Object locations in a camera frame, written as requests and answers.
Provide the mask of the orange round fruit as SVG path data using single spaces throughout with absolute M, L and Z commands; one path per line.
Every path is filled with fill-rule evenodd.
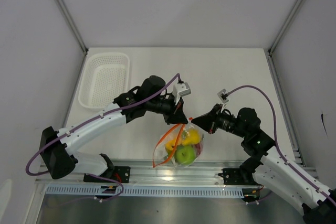
M 167 142 L 165 144 L 165 150 L 167 151 L 167 153 L 171 153 L 174 149 L 174 146 L 175 146 L 175 141 L 174 140 Z

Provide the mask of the clear zip bag orange zipper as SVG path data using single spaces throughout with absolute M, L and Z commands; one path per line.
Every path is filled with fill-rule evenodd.
M 157 168 L 159 166 L 163 166 L 163 165 L 167 165 L 176 169 L 181 169 L 184 167 L 188 167 L 190 165 L 192 165 L 198 158 L 199 156 L 196 156 L 195 161 L 190 164 L 190 165 L 180 165 L 177 163 L 176 159 L 175 159 L 175 152 L 177 150 L 178 147 L 183 146 L 181 144 L 182 138 L 182 132 L 189 130 L 189 129 L 196 129 L 199 131 L 200 135 L 202 136 L 202 140 L 200 143 L 203 144 L 204 142 L 204 134 L 202 133 L 202 131 L 194 126 L 191 123 L 188 124 L 176 124 L 174 125 L 172 128 L 170 128 L 166 133 L 164 133 L 161 138 L 159 139 L 159 141 L 157 142 L 154 150 L 153 150 L 153 155 L 152 155 L 152 167 L 153 168 Z M 169 141 L 175 141 L 175 146 L 174 149 L 171 153 L 167 153 L 167 151 L 165 150 L 165 144 Z

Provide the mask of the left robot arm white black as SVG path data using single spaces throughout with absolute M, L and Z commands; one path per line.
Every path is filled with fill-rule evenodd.
M 85 154 L 79 149 L 105 131 L 143 117 L 146 112 L 163 115 L 166 124 L 188 123 L 183 112 L 183 97 L 191 94 L 190 86 L 179 80 L 173 91 L 167 93 L 168 86 L 162 78 L 150 76 L 89 119 L 57 131 L 52 127 L 44 129 L 40 155 L 47 173 L 52 179 L 75 172 L 83 173 L 85 182 L 110 181 L 116 173 L 111 159 L 106 154 Z

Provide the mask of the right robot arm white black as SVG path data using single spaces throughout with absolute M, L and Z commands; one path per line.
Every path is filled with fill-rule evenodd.
M 243 139 L 241 146 L 249 155 L 239 167 L 244 183 L 264 185 L 302 214 L 305 223 L 335 223 L 335 190 L 281 154 L 275 140 L 260 128 L 254 109 L 242 108 L 233 116 L 216 104 L 191 122 L 209 134 L 221 129 Z

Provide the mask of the green apple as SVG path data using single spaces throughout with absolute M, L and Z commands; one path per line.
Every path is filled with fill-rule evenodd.
M 196 152 L 193 146 L 181 146 L 178 147 L 175 152 L 175 159 L 180 165 L 190 165 L 196 159 Z

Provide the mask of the red grape bunch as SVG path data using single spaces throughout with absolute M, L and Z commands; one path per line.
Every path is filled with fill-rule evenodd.
M 203 150 L 203 144 L 202 143 L 198 143 L 198 144 L 194 144 L 194 149 L 196 151 L 196 156 L 199 156 L 202 153 Z

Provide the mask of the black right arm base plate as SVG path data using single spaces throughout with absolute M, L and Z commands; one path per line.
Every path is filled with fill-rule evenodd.
M 252 173 L 240 168 L 223 168 L 221 173 L 218 173 L 224 181 L 224 185 L 248 185 L 256 186 Z

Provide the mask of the yellow bell pepper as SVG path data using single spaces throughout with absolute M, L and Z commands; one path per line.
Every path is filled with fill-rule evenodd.
M 200 135 L 199 131 L 196 129 L 189 129 L 189 130 L 183 131 L 181 138 L 182 138 L 181 144 L 183 146 L 197 145 L 202 140 L 202 136 Z

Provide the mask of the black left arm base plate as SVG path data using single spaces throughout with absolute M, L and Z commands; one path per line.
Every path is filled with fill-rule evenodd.
M 115 166 L 114 168 L 108 168 L 101 175 L 89 175 L 85 174 L 83 181 L 86 183 L 107 183 L 111 180 L 118 181 L 120 183 L 128 183 L 130 179 L 131 167 L 129 166 Z

